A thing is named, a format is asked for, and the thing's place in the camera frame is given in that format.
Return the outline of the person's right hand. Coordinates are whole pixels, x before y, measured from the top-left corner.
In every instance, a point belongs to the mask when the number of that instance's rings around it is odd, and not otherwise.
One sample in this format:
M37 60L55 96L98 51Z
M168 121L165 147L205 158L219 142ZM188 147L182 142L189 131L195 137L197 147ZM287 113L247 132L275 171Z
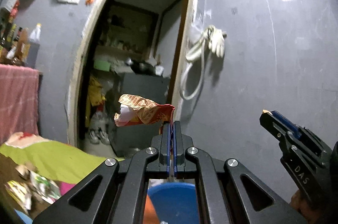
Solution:
M323 223L324 218L321 207L310 203L300 190L293 194L290 205L306 219L307 223Z

